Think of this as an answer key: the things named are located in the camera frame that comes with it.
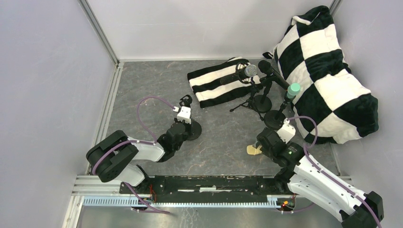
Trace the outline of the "round base mic stand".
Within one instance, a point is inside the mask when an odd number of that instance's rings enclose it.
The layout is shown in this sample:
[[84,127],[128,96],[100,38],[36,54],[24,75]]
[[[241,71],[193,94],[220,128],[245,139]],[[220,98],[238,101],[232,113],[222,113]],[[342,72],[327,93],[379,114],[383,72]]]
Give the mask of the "round base mic stand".
[[272,81],[270,79],[264,79],[261,81],[261,85],[264,87],[263,94],[254,97],[255,110],[260,113],[267,113],[272,108],[272,102],[268,97],[270,89],[272,87]]
[[264,123],[269,129],[277,131],[283,126],[286,118],[283,111],[294,99],[295,97],[289,98],[285,95],[284,101],[278,110],[270,110],[264,115]]
[[[191,103],[192,103],[192,97],[190,95],[185,95],[184,97],[182,97],[180,99],[179,105],[181,106],[186,106],[186,107],[190,107],[191,108]],[[189,141],[193,141],[196,140],[200,137],[201,133],[202,133],[202,127],[201,125],[195,121],[192,118],[192,122],[193,122],[193,132],[194,132],[194,138],[193,139],[188,139]]]

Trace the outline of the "cream beige microphone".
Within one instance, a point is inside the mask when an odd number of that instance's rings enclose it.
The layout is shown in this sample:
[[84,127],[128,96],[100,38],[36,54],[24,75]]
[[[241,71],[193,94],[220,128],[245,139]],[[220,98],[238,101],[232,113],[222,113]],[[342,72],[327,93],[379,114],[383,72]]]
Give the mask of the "cream beige microphone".
[[247,154],[248,155],[258,155],[258,154],[262,154],[262,145],[259,144],[253,144],[253,145],[248,145],[246,148]]

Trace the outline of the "black glitter microphone silver head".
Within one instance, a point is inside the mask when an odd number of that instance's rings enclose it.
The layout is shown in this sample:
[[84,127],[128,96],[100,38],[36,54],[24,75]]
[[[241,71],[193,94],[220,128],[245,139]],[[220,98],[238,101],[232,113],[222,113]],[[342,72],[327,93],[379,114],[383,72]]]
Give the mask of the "black glitter microphone silver head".
[[220,79],[221,85],[227,85],[235,81],[240,81],[243,84],[247,84],[247,79],[252,79],[258,73],[258,67],[256,65],[246,64],[242,65],[242,67],[240,66],[241,64],[236,66],[235,73],[222,77]]

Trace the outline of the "black microphone orange end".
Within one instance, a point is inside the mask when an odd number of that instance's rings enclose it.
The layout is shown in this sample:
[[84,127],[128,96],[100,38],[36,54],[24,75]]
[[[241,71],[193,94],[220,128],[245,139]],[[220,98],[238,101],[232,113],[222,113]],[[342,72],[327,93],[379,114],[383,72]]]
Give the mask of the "black microphone orange end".
[[262,73],[266,74],[271,81],[276,82],[284,90],[288,90],[289,83],[276,70],[274,70],[271,63],[266,60],[261,60],[258,62],[258,68]]

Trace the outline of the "teal green microphone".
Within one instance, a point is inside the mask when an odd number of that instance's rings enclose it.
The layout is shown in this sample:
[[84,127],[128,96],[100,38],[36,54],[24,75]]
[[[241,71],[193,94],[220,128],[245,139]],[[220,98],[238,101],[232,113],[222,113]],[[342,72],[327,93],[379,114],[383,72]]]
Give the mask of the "teal green microphone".
[[292,83],[288,86],[286,92],[287,99],[294,99],[300,92],[301,86],[299,83]]

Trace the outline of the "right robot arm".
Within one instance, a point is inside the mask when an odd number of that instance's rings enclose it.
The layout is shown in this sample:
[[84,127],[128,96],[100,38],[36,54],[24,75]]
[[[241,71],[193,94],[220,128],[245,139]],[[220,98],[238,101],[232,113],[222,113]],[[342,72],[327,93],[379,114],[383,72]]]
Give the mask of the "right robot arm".
[[383,199],[345,182],[321,165],[292,136],[265,128],[257,136],[258,149],[281,167],[276,189],[307,198],[329,212],[344,228],[379,228],[384,219]]

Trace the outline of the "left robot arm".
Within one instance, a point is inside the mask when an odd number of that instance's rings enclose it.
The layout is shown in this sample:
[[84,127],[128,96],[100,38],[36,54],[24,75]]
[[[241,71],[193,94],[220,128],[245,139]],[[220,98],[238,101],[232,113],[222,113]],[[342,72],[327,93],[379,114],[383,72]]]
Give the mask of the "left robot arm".
[[147,185],[148,175],[139,165],[131,165],[134,160],[165,162],[180,150],[185,141],[200,137],[201,125],[175,120],[171,127],[156,142],[142,141],[127,136],[117,130],[92,147],[86,153],[86,159],[92,168],[92,174],[102,182],[118,180],[132,187]]

